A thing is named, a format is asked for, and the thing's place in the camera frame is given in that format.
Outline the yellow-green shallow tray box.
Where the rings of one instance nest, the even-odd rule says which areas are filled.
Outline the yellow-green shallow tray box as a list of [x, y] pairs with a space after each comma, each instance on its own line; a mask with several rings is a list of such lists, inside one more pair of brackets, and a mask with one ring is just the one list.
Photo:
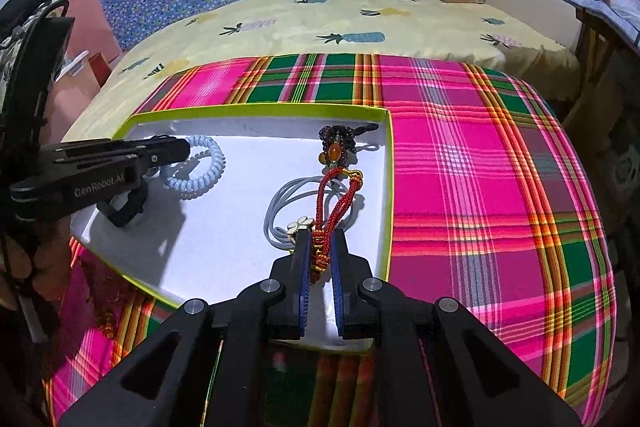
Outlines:
[[168, 134], [206, 135], [224, 156], [215, 184], [192, 197], [158, 178], [148, 182], [143, 212], [116, 228], [96, 208], [79, 211], [73, 236], [134, 285], [164, 303], [191, 298], [219, 303], [264, 279], [280, 251], [270, 245], [264, 220], [279, 188], [297, 178], [306, 185], [274, 219], [285, 227], [316, 213], [317, 176], [322, 171], [319, 131], [342, 124], [375, 122], [358, 136], [352, 163], [363, 186], [352, 204], [345, 236], [349, 250], [367, 259], [372, 273], [390, 272], [394, 168], [393, 128], [384, 109], [336, 104], [246, 104], [190, 107], [130, 117], [119, 138], [141, 140]]

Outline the yellow pineapple bed sheet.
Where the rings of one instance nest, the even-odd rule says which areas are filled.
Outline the yellow pineapple bed sheet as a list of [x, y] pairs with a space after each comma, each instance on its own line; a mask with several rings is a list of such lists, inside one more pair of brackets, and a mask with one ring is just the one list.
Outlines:
[[163, 23], [128, 50], [65, 140], [109, 138], [168, 76], [230, 58], [308, 52], [382, 53], [467, 62], [577, 94], [574, 53], [489, 4], [438, 0], [241, 0]]

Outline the pink plaid tablecloth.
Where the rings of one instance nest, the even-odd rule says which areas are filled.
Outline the pink plaid tablecloth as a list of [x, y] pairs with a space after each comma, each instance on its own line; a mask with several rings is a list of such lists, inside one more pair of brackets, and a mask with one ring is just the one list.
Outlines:
[[[480, 66], [375, 54], [244, 57], [165, 78], [131, 113], [252, 103], [390, 111], [395, 191], [390, 281], [471, 308], [597, 425], [611, 374], [615, 286], [598, 205], [570, 139], [523, 80]], [[48, 378], [55, 426], [170, 308], [72, 239], [62, 347]], [[372, 355], [276, 349], [267, 426], [369, 426]]]

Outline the red gold knot tassel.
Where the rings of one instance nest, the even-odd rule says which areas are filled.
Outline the red gold knot tassel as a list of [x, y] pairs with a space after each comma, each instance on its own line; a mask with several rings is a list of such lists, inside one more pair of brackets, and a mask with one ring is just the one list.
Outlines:
[[[349, 179], [349, 187], [346, 193], [342, 195], [333, 210], [329, 213], [329, 217], [324, 217], [324, 192], [331, 181], [344, 174]], [[330, 264], [330, 239], [331, 234], [338, 225], [338, 222], [345, 216], [347, 210], [352, 205], [356, 193], [363, 186], [363, 174], [357, 169], [347, 169], [345, 167], [337, 167], [330, 170], [323, 176], [319, 183], [317, 202], [316, 202], [316, 219], [311, 230], [311, 250], [309, 254], [311, 272], [311, 283], [317, 283], [326, 272]]]

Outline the black smart wristband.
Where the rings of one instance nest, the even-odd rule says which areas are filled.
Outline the black smart wristband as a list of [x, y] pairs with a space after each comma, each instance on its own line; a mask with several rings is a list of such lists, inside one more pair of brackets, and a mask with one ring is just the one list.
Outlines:
[[98, 202], [96, 209], [111, 222], [116, 228], [123, 228], [134, 219], [139, 213], [143, 212], [144, 204], [149, 196], [148, 184], [143, 178], [137, 188], [129, 191], [127, 200], [120, 208], [115, 208], [109, 200], [106, 202]]

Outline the dark beaded bracelet charm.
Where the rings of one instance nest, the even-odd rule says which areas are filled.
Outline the dark beaded bracelet charm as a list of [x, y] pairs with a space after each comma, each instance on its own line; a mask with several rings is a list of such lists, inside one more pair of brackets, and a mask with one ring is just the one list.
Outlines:
[[323, 167], [348, 167], [357, 156], [356, 139], [358, 136], [378, 130], [378, 124], [369, 122], [358, 127], [348, 127], [342, 124], [324, 126], [319, 131], [322, 151], [319, 161]]

